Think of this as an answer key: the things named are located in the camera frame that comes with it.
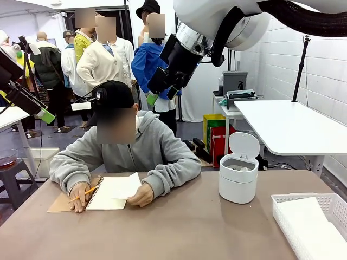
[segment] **open lid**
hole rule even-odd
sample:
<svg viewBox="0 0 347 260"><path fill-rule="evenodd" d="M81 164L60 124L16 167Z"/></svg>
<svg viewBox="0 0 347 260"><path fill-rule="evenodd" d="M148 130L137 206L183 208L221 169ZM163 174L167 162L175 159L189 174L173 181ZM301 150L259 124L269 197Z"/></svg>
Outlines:
<svg viewBox="0 0 347 260"><path fill-rule="evenodd" d="M258 139L247 133L233 133L229 138L229 147L234 154L244 159L255 158L259 155Z"/></svg>

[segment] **gray stool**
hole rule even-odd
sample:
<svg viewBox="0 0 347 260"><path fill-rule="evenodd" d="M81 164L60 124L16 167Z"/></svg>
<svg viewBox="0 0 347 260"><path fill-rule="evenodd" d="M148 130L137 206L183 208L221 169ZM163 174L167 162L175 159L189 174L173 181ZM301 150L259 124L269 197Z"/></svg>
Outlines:
<svg viewBox="0 0 347 260"><path fill-rule="evenodd" d="M23 170L27 172L30 178L27 180L17 180L16 174ZM0 168L0 180L3 182L3 186L0 187L0 193L6 190L9 196L9 198L0 198L0 203L12 203L15 210L38 189L33 175L22 159L17 159L16 163L8 168ZM30 184L30 186L26 190L21 191L20 184Z"/></svg>

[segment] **man in gray hoodie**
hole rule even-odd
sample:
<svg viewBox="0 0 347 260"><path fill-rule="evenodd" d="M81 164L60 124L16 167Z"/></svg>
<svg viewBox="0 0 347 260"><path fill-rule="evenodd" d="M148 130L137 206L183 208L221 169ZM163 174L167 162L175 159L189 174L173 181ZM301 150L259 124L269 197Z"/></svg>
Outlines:
<svg viewBox="0 0 347 260"><path fill-rule="evenodd" d="M107 172L148 172L136 195L128 199L146 206L171 188L200 174L201 163L172 130L151 111L138 111L129 87L107 81L92 94L93 126L82 138L56 155L50 178L60 184L81 213L89 199L90 172L104 164Z"/></svg>

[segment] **spiral binding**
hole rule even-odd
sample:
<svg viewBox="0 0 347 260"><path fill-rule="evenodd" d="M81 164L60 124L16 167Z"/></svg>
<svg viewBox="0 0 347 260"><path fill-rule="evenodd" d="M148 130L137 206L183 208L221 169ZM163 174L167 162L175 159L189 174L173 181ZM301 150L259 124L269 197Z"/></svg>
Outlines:
<svg viewBox="0 0 347 260"><path fill-rule="evenodd" d="M88 208L89 207L89 204L92 202L92 200L94 199L94 196L95 196L95 194L98 192L98 190L99 190L99 188L100 188L100 186L101 186L101 183L102 183L102 181L104 180L104 178L102 177L100 180L99 180L99 182L98 182L98 185L99 185L99 187L94 191L94 193L93 193L93 195L92 195L92 197L91 197L91 199L89 200L89 202L88 202L88 204L87 204L87 206L86 206L86 208Z"/></svg>

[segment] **yellow pencil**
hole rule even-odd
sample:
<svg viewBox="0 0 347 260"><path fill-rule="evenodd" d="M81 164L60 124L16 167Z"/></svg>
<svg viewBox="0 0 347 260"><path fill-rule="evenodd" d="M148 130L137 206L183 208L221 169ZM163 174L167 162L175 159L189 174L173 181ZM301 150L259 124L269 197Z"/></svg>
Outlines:
<svg viewBox="0 0 347 260"><path fill-rule="evenodd" d="M95 186L94 188L91 188L89 191L86 191L86 192L85 192L85 195L87 195L88 193L94 191L94 190L97 189L98 187L99 187L99 185ZM80 197L76 197L76 198L74 198L73 200L70 200L69 203L74 202L75 200L78 200L79 198L80 198Z"/></svg>

